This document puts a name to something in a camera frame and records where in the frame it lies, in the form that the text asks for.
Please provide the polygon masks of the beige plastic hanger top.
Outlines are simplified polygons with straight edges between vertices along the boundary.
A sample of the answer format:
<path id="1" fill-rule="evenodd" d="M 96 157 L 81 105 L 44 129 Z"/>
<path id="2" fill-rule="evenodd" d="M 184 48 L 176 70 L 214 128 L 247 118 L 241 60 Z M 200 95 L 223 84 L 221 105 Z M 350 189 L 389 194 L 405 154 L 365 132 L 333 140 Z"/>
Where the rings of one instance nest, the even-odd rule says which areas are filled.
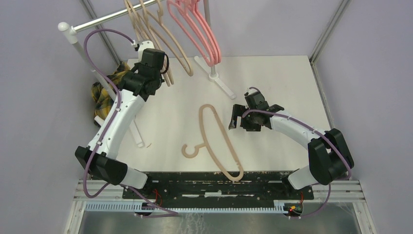
<path id="1" fill-rule="evenodd" d="M 172 32 L 164 24 L 164 8 L 161 1 L 153 0 L 153 2 L 157 5 L 156 15 L 147 9 L 147 5 L 143 0 L 140 0 L 139 2 L 142 8 L 144 24 L 149 30 L 150 38 L 154 39 L 155 42 L 159 42 L 158 39 L 160 39 L 163 42 L 163 44 L 173 53 L 175 58 L 178 59 L 179 63 L 181 64 L 187 75 L 192 77 L 194 75 L 194 72 L 186 53 L 184 52 L 181 44 L 178 42 L 178 40 L 175 38 Z M 165 37 L 161 33 L 159 33 L 156 28 L 152 26 L 152 24 L 150 23 L 150 18 L 152 18 L 156 22 L 156 24 L 161 28 L 161 31 L 167 35 L 167 38 L 171 42 L 165 39 Z"/>

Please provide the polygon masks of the pink plastic hanger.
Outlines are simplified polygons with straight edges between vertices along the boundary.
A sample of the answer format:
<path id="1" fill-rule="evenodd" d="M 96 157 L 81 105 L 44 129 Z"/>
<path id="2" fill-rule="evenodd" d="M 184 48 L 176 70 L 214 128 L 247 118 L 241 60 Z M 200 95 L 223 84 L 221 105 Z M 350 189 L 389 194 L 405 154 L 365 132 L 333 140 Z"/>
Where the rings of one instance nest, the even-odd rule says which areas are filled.
<path id="1" fill-rule="evenodd" d="M 196 37 L 196 35 L 194 34 L 194 32 L 191 30 L 190 26 L 187 24 L 187 22 L 179 15 L 178 9 L 176 7 L 176 4 L 174 3 L 175 0 L 168 0 L 167 1 L 167 9 L 169 12 L 169 15 L 171 16 L 171 18 L 175 21 L 175 20 L 179 20 L 184 27 L 189 31 L 189 34 L 195 39 L 195 41 L 202 47 L 201 42 L 198 40 L 198 38 Z"/>
<path id="2" fill-rule="evenodd" d="M 175 20 L 176 23 L 198 49 L 206 64 L 209 67 L 213 67 L 220 63 L 221 51 L 218 42 L 207 23 L 206 18 L 199 11 L 199 2 L 197 0 L 176 0 L 174 3 L 176 4 L 179 15 L 190 26 L 198 40 L 201 42 L 203 49 L 178 19 Z"/>
<path id="3" fill-rule="evenodd" d="M 184 19 L 194 32 L 198 40 L 203 45 L 208 56 L 202 51 L 201 47 L 192 39 L 196 48 L 209 67 L 213 67 L 221 62 L 221 50 L 214 33 L 211 29 L 209 1 L 204 0 L 204 16 L 201 15 L 198 3 L 199 0 L 184 0 Z"/>

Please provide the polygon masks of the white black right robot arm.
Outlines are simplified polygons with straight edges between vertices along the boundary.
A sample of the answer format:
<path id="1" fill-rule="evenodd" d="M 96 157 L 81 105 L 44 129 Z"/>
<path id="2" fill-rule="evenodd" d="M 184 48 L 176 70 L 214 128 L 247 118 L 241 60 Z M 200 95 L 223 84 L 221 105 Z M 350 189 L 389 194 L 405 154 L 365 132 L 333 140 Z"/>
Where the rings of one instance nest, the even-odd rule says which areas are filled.
<path id="1" fill-rule="evenodd" d="M 308 165 L 283 179 L 282 195 L 294 199 L 307 186 L 329 185 L 352 176 L 354 160 L 342 132 L 323 130 L 293 117 L 282 106 L 269 105 L 263 94 L 251 87 L 244 95 L 246 104 L 234 104 L 229 129 L 238 126 L 248 132 L 262 127 L 275 130 L 294 140 L 308 152 Z"/>

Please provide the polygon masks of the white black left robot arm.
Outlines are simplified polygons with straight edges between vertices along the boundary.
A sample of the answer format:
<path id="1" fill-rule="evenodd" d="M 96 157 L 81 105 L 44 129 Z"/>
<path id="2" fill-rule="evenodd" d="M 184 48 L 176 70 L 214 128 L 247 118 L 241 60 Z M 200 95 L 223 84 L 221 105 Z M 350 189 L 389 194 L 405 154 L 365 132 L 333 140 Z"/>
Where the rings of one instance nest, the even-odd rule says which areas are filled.
<path id="1" fill-rule="evenodd" d="M 152 195 L 148 176 L 116 158 L 121 141 L 147 99 L 155 95 L 163 82 L 161 71 L 166 53 L 147 48 L 140 62 L 127 71 L 118 84 L 118 94 L 107 118 L 87 147 L 79 146 L 75 156 L 86 173 L 112 185 L 134 187 L 141 198 Z"/>

